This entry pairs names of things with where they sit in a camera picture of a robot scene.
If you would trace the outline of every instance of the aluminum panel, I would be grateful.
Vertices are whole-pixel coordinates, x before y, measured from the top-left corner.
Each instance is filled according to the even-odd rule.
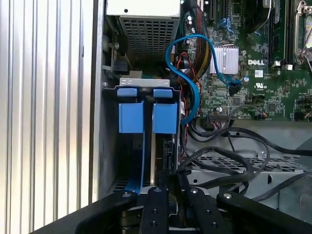
[[[87,0],[0,0],[0,234],[90,201],[92,15]]]
[[[239,48],[236,46],[214,46],[219,72],[237,74]],[[214,58],[211,58],[210,73],[216,74]]]

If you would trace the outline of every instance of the black connector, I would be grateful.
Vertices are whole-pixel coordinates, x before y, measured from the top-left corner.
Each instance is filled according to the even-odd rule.
[[[208,115],[208,122],[227,122],[229,120],[229,116],[224,115]]]
[[[295,112],[293,114],[293,120],[294,121],[302,121],[304,120],[305,114],[303,112]]]
[[[242,85],[241,84],[230,84],[231,86],[229,87],[229,94],[230,96],[234,96],[235,94],[237,94],[241,89],[242,89]]]
[[[193,7],[198,7],[197,0],[185,0],[185,2],[182,4],[184,12],[192,11]]]

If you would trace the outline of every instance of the microchip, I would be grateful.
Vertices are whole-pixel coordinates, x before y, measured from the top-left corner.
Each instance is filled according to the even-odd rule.
[[[240,105],[240,97],[234,97],[233,106],[239,106],[239,105]]]
[[[291,87],[289,85],[285,85],[284,90],[286,92],[289,92],[291,90]]]
[[[268,110],[269,111],[275,111],[275,104],[274,103],[269,103],[268,104]]]
[[[240,71],[240,75],[242,77],[248,76],[249,72],[248,71]]]

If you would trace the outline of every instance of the expansion slot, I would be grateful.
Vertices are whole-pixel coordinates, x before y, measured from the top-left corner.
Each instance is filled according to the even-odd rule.
[[[204,5],[204,12],[207,13],[208,22],[213,23],[216,22],[216,13],[217,13],[217,0],[211,0],[208,4]]]
[[[228,0],[220,0],[220,19],[228,17]]]

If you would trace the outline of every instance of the green circuit board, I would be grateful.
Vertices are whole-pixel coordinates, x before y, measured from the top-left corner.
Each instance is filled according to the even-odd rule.
[[[239,47],[239,72],[234,78],[242,80],[243,88],[230,97],[227,87],[217,76],[210,74],[208,69],[201,78],[203,106],[200,118],[214,114],[228,115],[239,105],[252,104],[267,113],[266,120],[312,121],[312,118],[307,118],[307,114],[312,111],[312,76],[308,67],[294,66],[293,70],[287,70],[286,65],[272,67],[268,62],[268,56],[273,56],[275,60],[282,60],[285,56],[285,5],[281,2],[275,2],[275,9],[278,10],[274,11],[271,19],[275,24],[271,32],[267,22],[257,34],[243,34],[245,9],[242,5],[237,5],[239,0],[232,0],[228,5],[233,33],[220,28],[218,24],[208,27],[210,40],[215,45],[232,44]],[[306,23],[301,26],[305,33]],[[279,40],[274,39],[274,53],[269,53],[269,33],[279,37]],[[195,48],[196,40],[193,39],[188,48],[191,57],[194,56]],[[236,117],[258,119],[258,112],[252,109],[242,110]]]

